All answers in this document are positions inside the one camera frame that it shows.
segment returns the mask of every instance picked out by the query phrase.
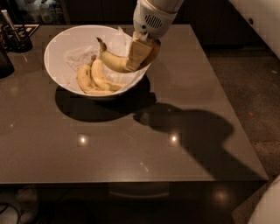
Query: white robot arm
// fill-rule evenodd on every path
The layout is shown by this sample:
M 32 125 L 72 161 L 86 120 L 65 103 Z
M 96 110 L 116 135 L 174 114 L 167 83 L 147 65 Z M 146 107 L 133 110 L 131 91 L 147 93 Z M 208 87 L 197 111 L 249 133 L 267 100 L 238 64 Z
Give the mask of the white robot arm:
M 138 0 L 134 11 L 134 33 L 126 67 L 136 71 L 148 59 L 155 41 L 173 23 L 184 0 Z

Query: yellow banana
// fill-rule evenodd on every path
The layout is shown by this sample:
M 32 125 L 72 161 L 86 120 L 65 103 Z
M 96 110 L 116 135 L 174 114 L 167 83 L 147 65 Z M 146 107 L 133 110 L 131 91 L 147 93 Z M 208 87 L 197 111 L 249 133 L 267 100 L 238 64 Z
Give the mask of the yellow banana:
M 108 68 L 118 73 L 135 72 L 134 70 L 130 70 L 126 67 L 128 61 L 127 57 L 120 57 L 113 54 L 107 50 L 106 44 L 100 38 L 97 38 L 97 40 L 100 44 L 100 59 Z M 158 39 L 155 40 L 152 47 L 153 49 L 151 50 L 150 55 L 142 62 L 142 64 L 140 64 L 137 70 L 148 66 L 158 56 L 160 50 L 160 41 Z
M 105 91 L 97 87 L 91 80 L 90 69 L 92 62 L 89 64 L 81 65 L 77 72 L 77 81 L 80 89 L 88 95 L 109 95 L 112 91 Z
M 95 59 L 91 66 L 91 77 L 95 85 L 104 90 L 117 91 L 126 86 L 124 83 L 113 82 L 107 78 L 104 72 L 103 62 L 99 58 Z

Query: dark floor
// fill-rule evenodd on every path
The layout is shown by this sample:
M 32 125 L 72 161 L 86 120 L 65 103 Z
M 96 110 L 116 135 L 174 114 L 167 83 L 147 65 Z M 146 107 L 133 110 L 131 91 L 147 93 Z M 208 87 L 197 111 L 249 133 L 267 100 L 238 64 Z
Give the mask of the dark floor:
M 205 50 L 269 182 L 233 212 L 245 224 L 268 185 L 280 173 L 280 60 L 265 46 Z

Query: black cable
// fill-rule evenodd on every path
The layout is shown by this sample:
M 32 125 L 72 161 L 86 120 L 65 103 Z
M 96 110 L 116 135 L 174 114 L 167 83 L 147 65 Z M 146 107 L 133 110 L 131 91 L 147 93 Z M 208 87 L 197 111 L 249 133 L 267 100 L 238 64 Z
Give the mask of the black cable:
M 0 214 L 2 214 L 5 210 L 7 210 L 8 207 L 13 208 L 17 213 L 17 224 L 19 224 L 21 214 L 15 206 L 13 206 L 9 203 L 0 203 L 0 206 L 5 206 L 5 208 L 0 211 Z

